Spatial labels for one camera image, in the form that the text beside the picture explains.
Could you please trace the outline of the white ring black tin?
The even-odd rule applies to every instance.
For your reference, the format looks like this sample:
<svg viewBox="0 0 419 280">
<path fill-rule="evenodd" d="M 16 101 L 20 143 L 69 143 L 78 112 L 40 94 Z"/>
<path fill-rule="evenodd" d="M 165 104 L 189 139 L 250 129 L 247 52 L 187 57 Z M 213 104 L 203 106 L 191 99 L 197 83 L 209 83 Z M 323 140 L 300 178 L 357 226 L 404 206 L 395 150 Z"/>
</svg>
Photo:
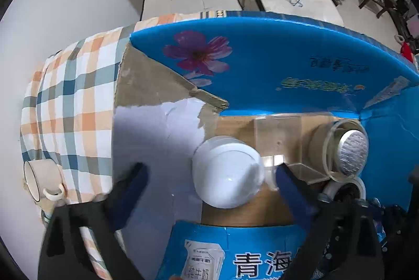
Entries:
<svg viewBox="0 0 419 280">
<path fill-rule="evenodd" d="M 349 178 L 343 182 L 330 181 L 322 193 L 339 203 L 366 199 L 366 188 L 359 177 Z"/>
</svg>

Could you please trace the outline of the clear acrylic cube box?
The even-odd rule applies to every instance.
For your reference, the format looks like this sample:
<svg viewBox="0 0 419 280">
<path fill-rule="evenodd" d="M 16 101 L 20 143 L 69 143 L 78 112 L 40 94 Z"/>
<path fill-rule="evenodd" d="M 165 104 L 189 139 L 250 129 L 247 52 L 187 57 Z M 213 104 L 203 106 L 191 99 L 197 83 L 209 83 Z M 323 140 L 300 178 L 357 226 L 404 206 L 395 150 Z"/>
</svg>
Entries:
<svg viewBox="0 0 419 280">
<path fill-rule="evenodd" d="M 256 150 L 271 189 L 275 189 L 274 167 L 282 163 L 309 185 L 329 180 L 322 163 L 311 161 L 309 147 L 318 127 L 333 121 L 330 113 L 275 114 L 254 120 Z"/>
</svg>

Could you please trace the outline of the round metal mesh-top tin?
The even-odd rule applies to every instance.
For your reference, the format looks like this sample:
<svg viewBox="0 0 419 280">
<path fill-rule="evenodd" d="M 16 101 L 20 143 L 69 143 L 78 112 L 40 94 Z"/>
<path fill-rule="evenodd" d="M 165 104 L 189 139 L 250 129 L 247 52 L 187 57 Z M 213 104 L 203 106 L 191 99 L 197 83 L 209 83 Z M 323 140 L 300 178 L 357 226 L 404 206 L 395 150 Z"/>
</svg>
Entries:
<svg viewBox="0 0 419 280">
<path fill-rule="evenodd" d="M 336 182 L 358 176 L 368 157 L 368 135 L 358 121 L 344 119 L 318 126 L 308 145 L 310 166 Z"/>
</svg>

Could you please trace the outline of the white round tin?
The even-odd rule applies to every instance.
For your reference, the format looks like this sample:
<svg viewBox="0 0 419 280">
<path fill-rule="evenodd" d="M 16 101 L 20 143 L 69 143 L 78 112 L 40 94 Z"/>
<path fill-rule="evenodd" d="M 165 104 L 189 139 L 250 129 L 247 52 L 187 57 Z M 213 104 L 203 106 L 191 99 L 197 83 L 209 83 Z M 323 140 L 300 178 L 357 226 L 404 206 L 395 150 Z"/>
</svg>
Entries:
<svg viewBox="0 0 419 280">
<path fill-rule="evenodd" d="M 248 203 L 264 182 L 260 154 L 229 136 L 214 136 L 192 157 L 192 178 L 197 195 L 214 208 L 231 209 Z"/>
</svg>

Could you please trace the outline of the white ceramic mug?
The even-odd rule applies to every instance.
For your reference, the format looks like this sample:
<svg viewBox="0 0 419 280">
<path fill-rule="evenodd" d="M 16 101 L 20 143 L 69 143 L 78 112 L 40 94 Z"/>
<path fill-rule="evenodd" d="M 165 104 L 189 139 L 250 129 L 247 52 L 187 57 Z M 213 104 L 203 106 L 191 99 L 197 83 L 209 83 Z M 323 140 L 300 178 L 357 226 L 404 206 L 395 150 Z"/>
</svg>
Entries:
<svg viewBox="0 0 419 280">
<path fill-rule="evenodd" d="M 31 160 L 23 164 L 23 177 L 32 199 L 56 202 L 65 198 L 60 165 L 53 160 Z"/>
</svg>

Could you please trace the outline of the plaid orange blue cloth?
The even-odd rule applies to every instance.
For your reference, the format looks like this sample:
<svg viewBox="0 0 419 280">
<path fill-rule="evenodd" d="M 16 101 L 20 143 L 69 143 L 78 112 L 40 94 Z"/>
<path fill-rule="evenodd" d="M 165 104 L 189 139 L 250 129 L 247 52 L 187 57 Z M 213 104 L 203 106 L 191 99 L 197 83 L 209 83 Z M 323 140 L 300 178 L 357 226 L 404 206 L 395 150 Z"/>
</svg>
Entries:
<svg viewBox="0 0 419 280">
<path fill-rule="evenodd" d="M 98 33 L 49 57 L 28 84 L 21 114 L 23 161 L 60 165 L 65 198 L 36 203 L 49 225 L 76 222 L 73 211 L 107 196 L 138 161 L 151 180 L 122 231 L 122 245 L 146 279 L 155 279 L 172 224 L 201 218 L 190 160 L 226 101 L 205 91 L 196 70 L 172 71 L 134 49 L 133 33 L 229 16 L 228 11 L 168 14 Z"/>
</svg>

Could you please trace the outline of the blue cardboard milk box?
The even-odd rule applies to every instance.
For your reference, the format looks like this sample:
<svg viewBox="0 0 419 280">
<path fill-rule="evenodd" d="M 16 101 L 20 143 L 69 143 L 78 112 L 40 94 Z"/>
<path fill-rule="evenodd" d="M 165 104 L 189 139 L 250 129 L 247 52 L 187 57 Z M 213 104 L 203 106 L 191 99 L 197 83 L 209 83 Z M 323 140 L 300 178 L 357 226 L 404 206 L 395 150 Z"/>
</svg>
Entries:
<svg viewBox="0 0 419 280">
<path fill-rule="evenodd" d="M 219 116 L 330 112 L 370 137 L 369 196 L 408 206 L 418 164 L 418 71 L 372 38 L 308 18 L 228 12 L 151 19 L 129 35 L 114 96 L 114 177 L 143 162 L 150 181 L 128 254 L 154 279 L 176 219 L 199 218 L 190 159 Z"/>
</svg>

